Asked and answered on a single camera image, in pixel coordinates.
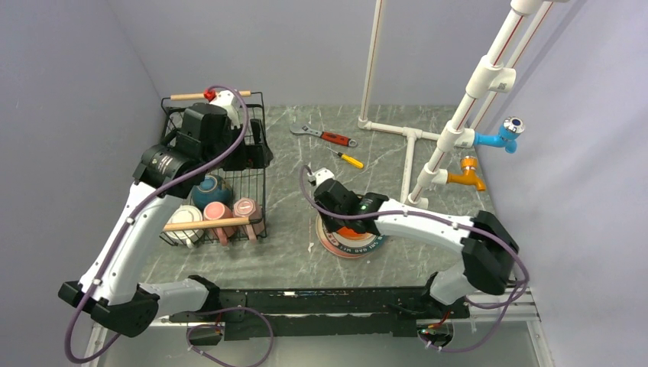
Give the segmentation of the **black wire dish rack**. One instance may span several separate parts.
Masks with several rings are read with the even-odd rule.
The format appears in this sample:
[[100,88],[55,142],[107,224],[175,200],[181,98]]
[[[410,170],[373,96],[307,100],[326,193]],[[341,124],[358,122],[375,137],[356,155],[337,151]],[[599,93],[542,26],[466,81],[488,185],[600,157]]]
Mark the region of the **black wire dish rack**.
[[267,235],[265,215],[265,171],[274,155],[265,124],[264,96],[259,91],[243,91],[242,97],[257,97],[247,104],[249,128],[244,141],[220,166],[209,171],[195,186],[189,198],[171,218],[171,223],[217,219],[243,219],[239,226],[164,231],[161,239],[168,245],[196,248],[203,244],[230,245],[236,240],[256,241]]

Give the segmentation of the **dark brown bowl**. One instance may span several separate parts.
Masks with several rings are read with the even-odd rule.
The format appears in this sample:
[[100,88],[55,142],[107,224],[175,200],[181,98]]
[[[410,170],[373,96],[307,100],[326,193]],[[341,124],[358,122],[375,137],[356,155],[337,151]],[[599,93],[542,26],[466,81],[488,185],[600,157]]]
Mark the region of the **dark brown bowl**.
[[193,205],[200,210],[204,210],[206,205],[211,202],[221,202],[230,206],[232,198],[232,186],[223,177],[216,174],[207,174],[191,193]]

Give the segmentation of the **light pink mug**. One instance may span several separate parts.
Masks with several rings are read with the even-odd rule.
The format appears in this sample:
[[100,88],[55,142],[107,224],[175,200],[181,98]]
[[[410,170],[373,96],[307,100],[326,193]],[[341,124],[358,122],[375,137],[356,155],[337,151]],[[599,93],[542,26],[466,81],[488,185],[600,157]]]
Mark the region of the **light pink mug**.
[[264,214],[260,204],[252,198],[242,197],[235,202],[235,217],[245,218],[248,224],[242,226],[243,231],[251,242],[256,242],[265,230]]

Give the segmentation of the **salmon pink mug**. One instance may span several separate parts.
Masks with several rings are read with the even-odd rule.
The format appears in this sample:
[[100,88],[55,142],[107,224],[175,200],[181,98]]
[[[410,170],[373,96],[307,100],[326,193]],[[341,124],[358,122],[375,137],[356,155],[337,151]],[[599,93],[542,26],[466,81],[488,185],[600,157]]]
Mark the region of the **salmon pink mug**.
[[[231,219],[234,217],[233,212],[228,206],[221,202],[211,202],[203,210],[204,220]],[[236,226],[212,227],[208,229],[210,238],[217,240],[222,246],[227,246],[229,240],[235,235],[238,228]]]

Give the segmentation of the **white enamel cup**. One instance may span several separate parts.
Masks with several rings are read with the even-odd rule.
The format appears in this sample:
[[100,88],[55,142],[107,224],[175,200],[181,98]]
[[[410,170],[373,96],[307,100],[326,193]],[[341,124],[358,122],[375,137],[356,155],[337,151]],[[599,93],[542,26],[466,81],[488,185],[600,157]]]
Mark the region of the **white enamel cup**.
[[[192,205],[181,205],[170,217],[168,224],[182,224],[200,222],[203,220],[202,212]],[[163,232],[160,237],[169,245],[185,246],[189,249],[196,248],[198,241],[204,236],[203,229],[178,229]]]

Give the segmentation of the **orange bowl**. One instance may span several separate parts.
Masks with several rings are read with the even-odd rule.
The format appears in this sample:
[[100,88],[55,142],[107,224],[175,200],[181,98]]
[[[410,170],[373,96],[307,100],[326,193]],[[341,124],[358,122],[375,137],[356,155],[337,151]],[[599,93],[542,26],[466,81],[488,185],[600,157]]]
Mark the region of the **orange bowl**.
[[365,234],[362,233],[357,233],[353,229],[350,229],[348,227],[342,227],[339,230],[336,231],[341,237],[346,238],[346,239],[352,239],[352,240],[357,240],[360,238],[363,238]]

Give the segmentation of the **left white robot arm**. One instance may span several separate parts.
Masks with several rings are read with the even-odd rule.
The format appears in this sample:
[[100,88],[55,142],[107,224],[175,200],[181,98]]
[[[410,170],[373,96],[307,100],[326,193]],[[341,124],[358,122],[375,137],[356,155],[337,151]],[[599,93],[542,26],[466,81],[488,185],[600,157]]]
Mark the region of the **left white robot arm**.
[[165,225],[193,188],[207,172],[244,151],[253,127],[248,108],[198,102],[183,110],[180,127],[142,154],[104,248],[78,281],[62,284],[60,299],[127,337],[140,335],[158,317],[191,312],[208,321],[218,314],[220,289],[204,277],[142,284],[139,276]]

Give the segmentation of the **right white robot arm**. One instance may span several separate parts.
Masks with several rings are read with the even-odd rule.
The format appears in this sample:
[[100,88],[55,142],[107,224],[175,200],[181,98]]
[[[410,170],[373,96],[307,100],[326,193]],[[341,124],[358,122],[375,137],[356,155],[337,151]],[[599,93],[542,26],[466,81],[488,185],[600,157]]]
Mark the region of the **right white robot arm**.
[[334,177],[309,179],[319,207],[324,243],[346,255],[363,255],[387,237],[422,242],[459,255],[457,264],[427,281],[421,307],[440,317],[458,299],[481,291],[502,295],[519,252],[517,243],[491,212],[453,216],[404,205],[378,193],[357,195]]

